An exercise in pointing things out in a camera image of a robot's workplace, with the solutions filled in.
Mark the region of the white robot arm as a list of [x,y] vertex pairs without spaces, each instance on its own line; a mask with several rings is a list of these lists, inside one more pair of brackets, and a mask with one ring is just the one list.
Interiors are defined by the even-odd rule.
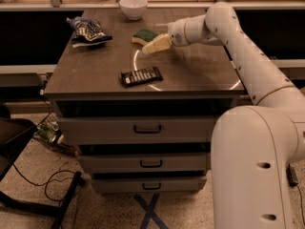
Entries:
[[305,96],[241,29],[233,7],[177,20],[149,54],[193,43],[224,45],[252,101],[218,118],[212,135],[214,229],[293,229],[287,168],[305,158]]

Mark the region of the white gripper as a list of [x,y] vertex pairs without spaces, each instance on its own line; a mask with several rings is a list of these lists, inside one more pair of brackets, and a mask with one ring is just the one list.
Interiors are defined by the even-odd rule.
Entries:
[[185,35],[185,19],[179,19],[168,24],[168,33],[160,34],[142,48],[144,54],[152,54],[168,50],[172,42],[177,47],[187,46],[188,41]]

